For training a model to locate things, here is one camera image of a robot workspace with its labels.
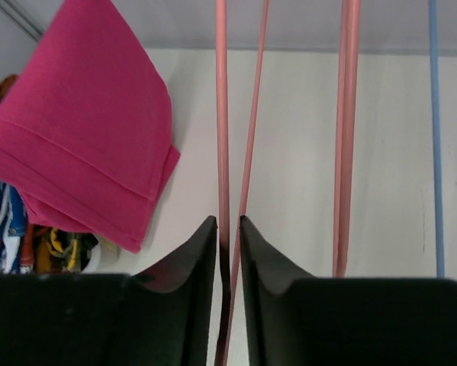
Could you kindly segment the blue white patterned trousers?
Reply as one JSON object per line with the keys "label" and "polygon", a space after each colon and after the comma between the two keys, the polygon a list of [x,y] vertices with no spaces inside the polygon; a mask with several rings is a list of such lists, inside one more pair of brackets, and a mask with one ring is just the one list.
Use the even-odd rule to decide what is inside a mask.
{"label": "blue white patterned trousers", "polygon": [[27,215],[17,190],[0,180],[0,272],[29,272],[21,267],[21,244],[27,232]]}

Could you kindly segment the blue hanger of camouflage trousers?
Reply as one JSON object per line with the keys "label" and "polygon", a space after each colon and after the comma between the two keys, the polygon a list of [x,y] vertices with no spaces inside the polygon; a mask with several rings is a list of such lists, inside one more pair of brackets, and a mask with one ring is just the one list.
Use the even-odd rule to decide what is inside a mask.
{"label": "blue hanger of camouflage trousers", "polygon": [[439,48],[437,0],[428,1],[430,41],[430,91],[433,133],[433,184],[436,234],[436,276],[445,277],[445,246],[443,229],[443,169],[439,103]]}

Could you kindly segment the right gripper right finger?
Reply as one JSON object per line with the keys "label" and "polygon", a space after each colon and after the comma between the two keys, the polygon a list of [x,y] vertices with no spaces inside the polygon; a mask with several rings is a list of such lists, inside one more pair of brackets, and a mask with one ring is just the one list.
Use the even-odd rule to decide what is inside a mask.
{"label": "right gripper right finger", "polygon": [[240,219],[252,365],[457,365],[457,281],[317,278]]}

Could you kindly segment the orange camouflage trousers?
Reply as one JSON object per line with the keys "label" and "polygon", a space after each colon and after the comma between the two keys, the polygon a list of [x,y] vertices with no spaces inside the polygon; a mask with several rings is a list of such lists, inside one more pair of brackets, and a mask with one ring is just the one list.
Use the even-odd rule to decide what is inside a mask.
{"label": "orange camouflage trousers", "polygon": [[24,203],[18,191],[9,185],[10,208],[3,232],[5,244],[4,273],[30,274],[34,268],[34,225],[27,218]]}

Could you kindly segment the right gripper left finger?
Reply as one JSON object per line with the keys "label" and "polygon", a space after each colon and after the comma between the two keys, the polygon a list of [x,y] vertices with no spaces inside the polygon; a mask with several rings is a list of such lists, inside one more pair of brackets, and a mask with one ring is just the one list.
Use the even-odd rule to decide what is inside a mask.
{"label": "right gripper left finger", "polygon": [[140,274],[0,274],[0,365],[204,365],[217,245],[207,217]]}

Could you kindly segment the pink trousers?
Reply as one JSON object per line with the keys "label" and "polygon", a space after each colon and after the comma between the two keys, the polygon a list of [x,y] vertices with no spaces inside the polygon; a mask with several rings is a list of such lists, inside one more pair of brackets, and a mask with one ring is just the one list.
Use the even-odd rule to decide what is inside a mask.
{"label": "pink trousers", "polygon": [[110,1],[66,1],[0,103],[0,180],[32,223],[138,252],[179,160],[165,82]]}

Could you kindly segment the yellow grey camouflage trousers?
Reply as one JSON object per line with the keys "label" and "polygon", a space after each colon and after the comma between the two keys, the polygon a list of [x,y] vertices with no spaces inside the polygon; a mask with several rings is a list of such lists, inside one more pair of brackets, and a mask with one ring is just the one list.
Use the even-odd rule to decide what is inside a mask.
{"label": "yellow grey camouflage trousers", "polygon": [[101,246],[91,233],[68,233],[40,227],[34,232],[34,270],[38,274],[92,273],[101,261]]}

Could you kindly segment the pink hanger of orange trousers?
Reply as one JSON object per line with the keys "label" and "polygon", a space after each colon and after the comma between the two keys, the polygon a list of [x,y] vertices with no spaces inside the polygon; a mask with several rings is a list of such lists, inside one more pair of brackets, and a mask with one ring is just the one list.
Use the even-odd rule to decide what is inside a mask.
{"label": "pink hanger of orange trousers", "polygon": [[345,276],[349,249],[360,18],[359,0],[342,2],[333,209],[333,276],[335,278]]}

